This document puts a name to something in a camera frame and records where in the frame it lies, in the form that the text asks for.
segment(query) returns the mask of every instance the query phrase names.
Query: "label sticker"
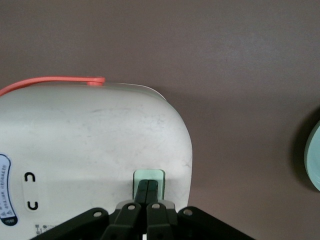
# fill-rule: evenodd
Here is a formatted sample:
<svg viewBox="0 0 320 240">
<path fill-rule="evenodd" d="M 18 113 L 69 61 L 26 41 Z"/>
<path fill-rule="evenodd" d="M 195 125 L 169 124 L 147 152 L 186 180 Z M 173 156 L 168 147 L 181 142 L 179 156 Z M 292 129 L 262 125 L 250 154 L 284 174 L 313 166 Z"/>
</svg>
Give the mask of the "label sticker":
<svg viewBox="0 0 320 240">
<path fill-rule="evenodd" d="M 0 153 L 0 219 L 7 226 L 16 225 L 18 218 L 9 197 L 10 159 Z"/>
<path fill-rule="evenodd" d="M 44 232 L 53 229 L 57 225 L 52 225 L 52 224 L 35 224 L 35 233 L 36 235 L 43 234 Z"/>
</svg>

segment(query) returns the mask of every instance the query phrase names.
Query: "black linkage arm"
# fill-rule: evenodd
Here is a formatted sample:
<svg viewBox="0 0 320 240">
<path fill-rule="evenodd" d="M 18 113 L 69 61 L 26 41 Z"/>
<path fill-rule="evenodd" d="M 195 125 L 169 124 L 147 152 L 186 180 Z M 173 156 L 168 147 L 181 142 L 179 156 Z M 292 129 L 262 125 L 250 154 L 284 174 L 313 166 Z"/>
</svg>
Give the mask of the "black linkage arm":
<svg viewBox="0 0 320 240">
<path fill-rule="evenodd" d="M 188 206 L 178 213 L 174 203 L 158 200 L 158 182 L 139 182 L 134 200 L 120 202 L 109 215 L 90 209 L 31 240 L 253 240 L 253 238 Z"/>
</svg>

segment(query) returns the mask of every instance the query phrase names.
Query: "orange strap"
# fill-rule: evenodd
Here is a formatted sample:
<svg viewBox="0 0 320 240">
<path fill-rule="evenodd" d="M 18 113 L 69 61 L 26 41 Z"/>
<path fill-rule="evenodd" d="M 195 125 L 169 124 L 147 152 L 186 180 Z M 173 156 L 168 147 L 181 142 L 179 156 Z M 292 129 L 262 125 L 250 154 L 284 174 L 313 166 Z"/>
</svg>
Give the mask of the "orange strap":
<svg viewBox="0 0 320 240">
<path fill-rule="evenodd" d="M 102 76 L 41 76 L 35 78 L 29 78 L 26 80 L 15 82 L 9 86 L 6 86 L 0 90 L 0 96 L 7 94 L 11 91 L 22 89 L 33 84 L 45 83 L 45 82 L 86 82 L 90 86 L 102 86 L 106 79 Z"/>
</svg>

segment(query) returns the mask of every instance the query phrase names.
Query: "blue label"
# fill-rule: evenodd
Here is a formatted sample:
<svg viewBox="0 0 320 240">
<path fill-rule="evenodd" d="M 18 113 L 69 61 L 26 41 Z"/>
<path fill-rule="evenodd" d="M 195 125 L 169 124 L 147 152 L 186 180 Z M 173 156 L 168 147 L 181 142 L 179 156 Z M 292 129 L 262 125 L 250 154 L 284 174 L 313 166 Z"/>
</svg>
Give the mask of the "blue label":
<svg viewBox="0 0 320 240">
<path fill-rule="evenodd" d="M 16 225 L 18 218 L 9 196 L 10 159 L 0 153 L 0 219 L 7 226 Z"/>
</svg>

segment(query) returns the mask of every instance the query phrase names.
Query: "screw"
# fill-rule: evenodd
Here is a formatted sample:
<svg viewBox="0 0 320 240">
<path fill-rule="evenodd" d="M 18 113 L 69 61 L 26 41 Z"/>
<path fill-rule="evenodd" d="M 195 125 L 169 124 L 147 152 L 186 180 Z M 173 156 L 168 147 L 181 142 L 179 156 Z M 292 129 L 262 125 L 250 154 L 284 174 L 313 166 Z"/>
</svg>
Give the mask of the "screw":
<svg viewBox="0 0 320 240">
<path fill-rule="evenodd" d="M 129 210 L 133 210 L 133 209 L 135 209 L 135 208 L 136 208 L 135 205 L 129 205 L 129 206 L 128 206 L 128 209 L 129 209 Z"/>
<path fill-rule="evenodd" d="M 102 215 L 102 212 L 100 212 L 100 211 L 96 211 L 96 212 L 93 214 L 93 216 L 94 216 L 95 218 L 100 217 L 101 215 Z"/>
<path fill-rule="evenodd" d="M 159 209 L 160 208 L 160 204 L 159 203 L 154 203 L 154 204 L 152 204 L 151 208 Z"/>
<path fill-rule="evenodd" d="M 183 214 L 184 214 L 184 215 L 187 215 L 187 216 L 191 216 L 191 215 L 193 214 L 193 212 L 192 212 L 190 209 L 185 209 L 185 210 L 183 211 Z"/>
</svg>

